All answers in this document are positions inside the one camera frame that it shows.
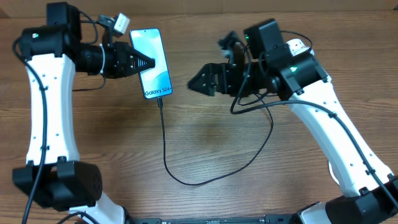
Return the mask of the smartphone with blue-white screen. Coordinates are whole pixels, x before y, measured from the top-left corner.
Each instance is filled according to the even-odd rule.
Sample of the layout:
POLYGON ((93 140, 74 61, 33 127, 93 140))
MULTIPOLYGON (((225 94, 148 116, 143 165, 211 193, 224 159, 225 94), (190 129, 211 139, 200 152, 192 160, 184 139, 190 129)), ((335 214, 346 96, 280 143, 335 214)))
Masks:
POLYGON ((172 82, 160 30, 136 29, 130 30, 129 35, 134 50, 144 56, 143 60, 137 61, 142 68, 139 79, 144 98, 153 99, 172 94, 172 82))

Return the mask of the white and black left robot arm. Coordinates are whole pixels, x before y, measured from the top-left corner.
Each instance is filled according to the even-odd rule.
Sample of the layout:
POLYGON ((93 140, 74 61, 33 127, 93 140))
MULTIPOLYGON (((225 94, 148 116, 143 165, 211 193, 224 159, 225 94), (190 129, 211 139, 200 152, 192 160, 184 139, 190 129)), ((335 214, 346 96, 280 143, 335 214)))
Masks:
POLYGON ((103 191, 98 166, 82 162, 73 131, 72 93, 78 72, 104 80, 129 77, 154 68, 155 60, 118 37, 129 18, 101 15, 92 22, 104 28, 89 43, 81 25, 89 16, 66 2, 47 4, 44 26, 26 28, 12 50, 24 64, 30 83, 31 137, 25 166, 12 171, 14 185, 28 205, 68 212, 83 223, 132 223, 128 211, 103 191))

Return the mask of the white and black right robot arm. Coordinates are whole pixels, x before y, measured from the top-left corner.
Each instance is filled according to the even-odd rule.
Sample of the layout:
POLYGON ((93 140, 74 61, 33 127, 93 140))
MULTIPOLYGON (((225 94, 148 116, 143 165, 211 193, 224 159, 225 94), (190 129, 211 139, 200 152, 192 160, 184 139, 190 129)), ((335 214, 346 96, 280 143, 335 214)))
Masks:
POLYGON ((231 32, 218 44, 225 63, 208 63, 188 87, 239 99, 264 90, 306 125, 328 159, 341 196, 266 223, 381 223, 397 214, 397 176, 373 153, 339 102, 331 77, 301 40, 285 41, 277 21, 231 32))

